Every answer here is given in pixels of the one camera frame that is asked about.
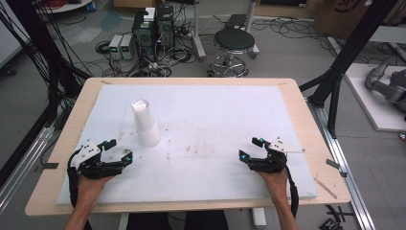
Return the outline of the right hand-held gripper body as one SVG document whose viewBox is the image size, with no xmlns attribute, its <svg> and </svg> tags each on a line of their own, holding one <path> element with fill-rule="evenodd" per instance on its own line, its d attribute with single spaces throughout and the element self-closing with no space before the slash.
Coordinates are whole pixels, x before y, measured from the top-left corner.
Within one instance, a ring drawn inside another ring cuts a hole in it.
<svg viewBox="0 0 406 230">
<path fill-rule="evenodd" d="M 288 149 L 291 143 L 284 141 L 280 137 L 269 143 L 270 146 L 268 149 L 263 148 L 266 151 L 264 158 L 250 156 L 251 159 L 247 166 L 251 171 L 280 173 L 287 167 L 287 154 L 292 151 Z"/>
</svg>

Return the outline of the stack of white cups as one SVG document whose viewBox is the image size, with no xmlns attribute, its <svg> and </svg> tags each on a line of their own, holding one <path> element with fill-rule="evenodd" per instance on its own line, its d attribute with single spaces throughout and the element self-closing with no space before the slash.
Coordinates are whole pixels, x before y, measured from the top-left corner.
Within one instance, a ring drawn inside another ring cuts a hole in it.
<svg viewBox="0 0 406 230">
<path fill-rule="evenodd" d="M 139 99 L 131 104 L 131 108 L 139 143 L 147 148 L 157 146 L 160 142 L 160 133 L 149 102 Z"/>
</svg>

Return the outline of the person's right hand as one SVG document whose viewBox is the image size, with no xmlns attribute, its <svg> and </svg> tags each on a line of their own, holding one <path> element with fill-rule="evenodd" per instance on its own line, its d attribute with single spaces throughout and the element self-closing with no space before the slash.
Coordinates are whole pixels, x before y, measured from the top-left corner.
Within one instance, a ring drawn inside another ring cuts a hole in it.
<svg viewBox="0 0 406 230">
<path fill-rule="evenodd" d="M 273 200 L 287 199 L 287 175 L 285 172 L 258 172 L 258 175 L 264 180 Z"/>
</svg>

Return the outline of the person's left hand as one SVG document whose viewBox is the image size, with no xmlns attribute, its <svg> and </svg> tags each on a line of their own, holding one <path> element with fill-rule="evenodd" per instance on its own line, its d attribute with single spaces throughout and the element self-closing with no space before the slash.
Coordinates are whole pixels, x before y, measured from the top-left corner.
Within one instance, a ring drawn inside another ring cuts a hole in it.
<svg viewBox="0 0 406 230">
<path fill-rule="evenodd" d="M 112 176 L 100 179 L 89 179 L 83 175 L 79 177 L 77 204 L 93 205 L 96 203 L 104 185 L 112 179 Z"/>
</svg>

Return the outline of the white foam mat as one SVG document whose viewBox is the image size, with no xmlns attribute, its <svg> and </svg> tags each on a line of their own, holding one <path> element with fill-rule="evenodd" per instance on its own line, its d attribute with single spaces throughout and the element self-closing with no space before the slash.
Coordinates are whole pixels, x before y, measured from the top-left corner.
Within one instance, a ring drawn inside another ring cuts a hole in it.
<svg viewBox="0 0 406 230">
<path fill-rule="evenodd" d="M 149 102 L 160 142 L 139 143 L 131 104 Z M 103 189 L 101 203 L 260 199 L 269 196 L 263 180 L 239 161 L 243 150 L 263 158 L 252 138 L 291 145 L 287 165 L 302 199 L 318 192 L 305 151 L 278 86 L 105 84 L 84 125 L 78 144 L 115 139 L 102 153 L 133 151 L 133 162 Z"/>
</svg>

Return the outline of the white table foot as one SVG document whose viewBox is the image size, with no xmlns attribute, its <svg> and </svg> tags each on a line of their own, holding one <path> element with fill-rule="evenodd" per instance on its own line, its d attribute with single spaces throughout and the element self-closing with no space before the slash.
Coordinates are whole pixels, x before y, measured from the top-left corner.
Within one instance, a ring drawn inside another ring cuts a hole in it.
<svg viewBox="0 0 406 230">
<path fill-rule="evenodd" d="M 253 224 L 258 230 L 264 230 L 266 228 L 266 217 L 263 208 L 253 208 L 251 210 Z"/>
</svg>

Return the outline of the black round stool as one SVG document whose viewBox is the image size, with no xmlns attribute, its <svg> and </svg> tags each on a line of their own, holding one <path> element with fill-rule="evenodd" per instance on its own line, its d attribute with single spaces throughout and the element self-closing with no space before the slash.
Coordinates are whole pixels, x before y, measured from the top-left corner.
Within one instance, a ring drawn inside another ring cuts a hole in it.
<svg viewBox="0 0 406 230">
<path fill-rule="evenodd" d="M 240 29 L 223 29 L 214 35 L 214 46 L 224 52 L 216 57 L 207 71 L 209 77 L 241 78 L 249 73 L 243 59 L 238 55 L 250 53 L 254 49 L 253 36 Z"/>
</svg>

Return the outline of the white floor board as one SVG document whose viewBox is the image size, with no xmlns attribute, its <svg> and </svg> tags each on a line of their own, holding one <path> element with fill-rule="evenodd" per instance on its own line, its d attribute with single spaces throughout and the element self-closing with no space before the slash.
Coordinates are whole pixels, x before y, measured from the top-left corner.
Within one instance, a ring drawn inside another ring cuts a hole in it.
<svg viewBox="0 0 406 230">
<path fill-rule="evenodd" d="M 367 75 L 373 68 L 373 64 L 354 63 L 346 73 L 350 88 L 376 130 L 406 132 L 406 114 L 398 111 L 383 95 L 366 88 Z"/>
</svg>

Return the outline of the grey desk leg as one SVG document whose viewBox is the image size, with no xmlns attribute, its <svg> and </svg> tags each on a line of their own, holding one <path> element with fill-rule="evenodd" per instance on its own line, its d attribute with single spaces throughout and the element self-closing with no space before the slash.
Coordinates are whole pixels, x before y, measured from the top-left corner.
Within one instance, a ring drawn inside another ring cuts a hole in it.
<svg viewBox="0 0 406 230">
<path fill-rule="evenodd" d="M 196 51 L 196 55 L 199 61 L 202 61 L 206 58 L 206 52 L 204 50 L 202 41 L 199 36 L 199 0 L 192 0 L 193 1 L 193 32 L 192 32 L 192 39 L 194 48 Z"/>
<path fill-rule="evenodd" d="M 258 3 L 258 0 L 249 0 L 248 10 L 247 10 L 247 19 L 246 19 L 246 26 L 245 31 L 247 33 L 251 33 L 252 23 L 255 14 L 255 8 Z M 252 58 L 256 58 L 257 55 L 260 54 L 259 48 L 257 45 L 253 46 L 252 51 L 250 52 Z"/>
</svg>

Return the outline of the black flat device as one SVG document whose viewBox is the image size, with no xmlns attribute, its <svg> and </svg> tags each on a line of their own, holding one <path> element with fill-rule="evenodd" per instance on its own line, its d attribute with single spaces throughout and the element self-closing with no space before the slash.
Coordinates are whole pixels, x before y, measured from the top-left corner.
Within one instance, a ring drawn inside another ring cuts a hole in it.
<svg viewBox="0 0 406 230">
<path fill-rule="evenodd" d="M 227 29 L 240 29 L 244 25 L 246 17 L 246 14 L 232 14 L 226 22 L 225 27 Z"/>
</svg>

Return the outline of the white cabinet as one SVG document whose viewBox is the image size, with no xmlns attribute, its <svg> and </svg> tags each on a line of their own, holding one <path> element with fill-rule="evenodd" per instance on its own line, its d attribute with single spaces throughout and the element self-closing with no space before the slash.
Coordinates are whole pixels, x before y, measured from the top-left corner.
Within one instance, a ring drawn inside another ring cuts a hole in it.
<svg viewBox="0 0 406 230">
<path fill-rule="evenodd" d="M 17 26 L 20 26 L 20 23 L 6 0 L 0 0 L 0 15 L 1 14 L 3 14 L 7 19 L 12 20 L 12 26 L 17 33 L 21 35 L 17 29 Z M 0 20 L 0 69 L 5 66 L 20 50 L 20 43 Z"/>
</svg>

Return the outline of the round white table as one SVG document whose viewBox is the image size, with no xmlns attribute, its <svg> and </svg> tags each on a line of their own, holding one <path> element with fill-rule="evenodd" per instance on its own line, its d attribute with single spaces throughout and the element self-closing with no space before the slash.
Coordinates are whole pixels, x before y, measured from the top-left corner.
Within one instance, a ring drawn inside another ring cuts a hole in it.
<svg viewBox="0 0 406 230">
<path fill-rule="evenodd" d="M 68 4 L 65 3 L 60 8 L 50 8 L 47 6 L 40 6 L 36 11 L 40 13 L 60 13 L 60 12 L 69 12 L 73 10 L 77 10 L 83 7 L 86 7 L 88 4 L 93 3 L 94 0 L 81 0 L 80 3 L 77 4 Z"/>
</svg>

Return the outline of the cardboard box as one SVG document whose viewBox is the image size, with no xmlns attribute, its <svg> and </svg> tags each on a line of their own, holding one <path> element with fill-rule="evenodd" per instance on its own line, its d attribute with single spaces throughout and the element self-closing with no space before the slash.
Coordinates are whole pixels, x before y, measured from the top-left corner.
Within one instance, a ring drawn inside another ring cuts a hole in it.
<svg viewBox="0 0 406 230">
<path fill-rule="evenodd" d="M 318 35 L 349 38 L 374 0 L 324 0 L 315 13 Z"/>
</svg>

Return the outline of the aluminium floor rail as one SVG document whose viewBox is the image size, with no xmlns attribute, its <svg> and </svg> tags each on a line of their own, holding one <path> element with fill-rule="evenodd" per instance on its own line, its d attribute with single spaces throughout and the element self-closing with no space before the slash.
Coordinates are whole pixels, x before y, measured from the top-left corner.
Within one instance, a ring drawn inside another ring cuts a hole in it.
<svg viewBox="0 0 406 230">
<path fill-rule="evenodd" d="M 22 159 L 18 162 L 5 184 L 0 189 L 0 215 L 6 210 L 11 199 L 18 191 L 24 179 L 33 168 L 40 155 L 45 152 L 55 133 L 53 127 L 44 127 L 31 141 L 24 151 Z"/>
<path fill-rule="evenodd" d="M 347 162 L 345 154 L 339 144 L 339 141 L 333 137 L 327 129 L 327 114 L 322 108 L 313 104 L 308 105 L 316 124 L 321 130 L 322 136 L 327 143 L 327 147 L 332 155 L 335 168 L 341 174 L 344 182 L 350 192 L 350 206 L 355 214 L 356 220 L 361 230 L 376 230 L 372 217 L 358 189 L 355 179 L 351 173 L 350 165 Z"/>
</svg>

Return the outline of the black metal frame post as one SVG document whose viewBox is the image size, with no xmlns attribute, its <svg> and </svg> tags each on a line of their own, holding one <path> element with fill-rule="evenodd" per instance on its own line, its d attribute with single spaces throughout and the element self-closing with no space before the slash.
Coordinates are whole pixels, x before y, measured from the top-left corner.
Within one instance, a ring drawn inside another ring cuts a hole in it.
<svg viewBox="0 0 406 230">
<path fill-rule="evenodd" d="M 48 86 L 47 123 L 50 124 L 56 119 L 60 102 L 76 99 L 82 88 L 79 81 L 86 81 L 91 78 L 91 75 L 79 70 L 63 57 L 32 0 L 6 0 L 6 2 L 28 34 L 32 46 L 18 34 L 14 37 L 33 61 Z"/>
<path fill-rule="evenodd" d="M 307 98 L 315 107 L 323 108 L 326 99 L 330 98 L 327 130 L 332 138 L 337 137 L 336 118 L 341 81 L 356 57 L 393 9 L 396 2 L 397 0 L 372 0 L 372 4 L 351 33 L 344 48 L 337 55 L 331 66 L 323 75 L 299 86 L 301 92 L 316 86 L 315 92 Z"/>
</svg>

